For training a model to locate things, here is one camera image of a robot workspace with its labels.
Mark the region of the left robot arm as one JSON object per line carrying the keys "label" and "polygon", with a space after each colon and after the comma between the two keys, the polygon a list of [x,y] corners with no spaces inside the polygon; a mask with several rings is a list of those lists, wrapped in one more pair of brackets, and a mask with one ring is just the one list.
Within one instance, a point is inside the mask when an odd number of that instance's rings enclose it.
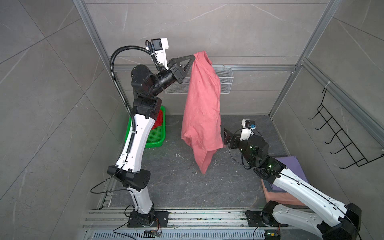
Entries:
{"label": "left robot arm", "polygon": [[130,219],[144,227],[155,221],[154,203],[147,188],[151,173],[142,169],[142,157],[161,109],[158,95],[174,82],[181,84],[194,60],[193,55],[171,59],[168,67],[161,67],[157,74],[145,65],[138,65],[131,72],[134,90],[131,128],[122,155],[114,166],[108,167],[107,173],[130,192],[134,203]]}

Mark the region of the pink t-shirt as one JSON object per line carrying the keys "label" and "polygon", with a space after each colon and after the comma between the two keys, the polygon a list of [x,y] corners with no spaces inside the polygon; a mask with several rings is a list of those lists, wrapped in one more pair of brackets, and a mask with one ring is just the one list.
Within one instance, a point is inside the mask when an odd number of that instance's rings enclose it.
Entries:
{"label": "pink t-shirt", "polygon": [[181,138],[193,150],[204,175],[217,150],[224,147],[221,137],[221,82],[205,51],[194,54]]}

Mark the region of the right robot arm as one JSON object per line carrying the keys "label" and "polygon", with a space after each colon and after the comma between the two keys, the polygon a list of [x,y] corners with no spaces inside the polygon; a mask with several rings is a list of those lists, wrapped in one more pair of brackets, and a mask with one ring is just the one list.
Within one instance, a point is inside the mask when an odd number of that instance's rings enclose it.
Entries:
{"label": "right robot arm", "polygon": [[301,201],[311,212],[292,209],[269,201],[260,212],[265,226],[288,225],[312,233],[323,240],[360,240],[362,210],[353,203],[344,204],[317,190],[285,164],[269,156],[269,145],[252,128],[234,133],[223,130],[223,143],[229,150],[238,149],[239,163],[253,170],[262,180],[275,185]]}

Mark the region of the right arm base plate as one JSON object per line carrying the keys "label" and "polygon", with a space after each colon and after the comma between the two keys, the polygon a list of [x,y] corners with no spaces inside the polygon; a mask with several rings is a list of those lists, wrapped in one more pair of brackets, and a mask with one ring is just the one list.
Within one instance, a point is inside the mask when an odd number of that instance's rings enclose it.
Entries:
{"label": "right arm base plate", "polygon": [[272,216],[263,213],[263,211],[245,211],[249,227],[288,227],[286,224],[278,223]]}

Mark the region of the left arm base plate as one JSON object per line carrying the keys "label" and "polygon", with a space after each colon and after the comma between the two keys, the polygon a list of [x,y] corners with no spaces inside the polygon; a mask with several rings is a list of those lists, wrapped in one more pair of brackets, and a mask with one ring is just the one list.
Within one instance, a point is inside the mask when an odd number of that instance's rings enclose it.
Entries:
{"label": "left arm base plate", "polygon": [[165,228],[168,226],[169,212],[167,211],[154,211],[149,212],[147,215],[132,211],[127,223],[128,228],[140,228],[140,227],[153,227]]}

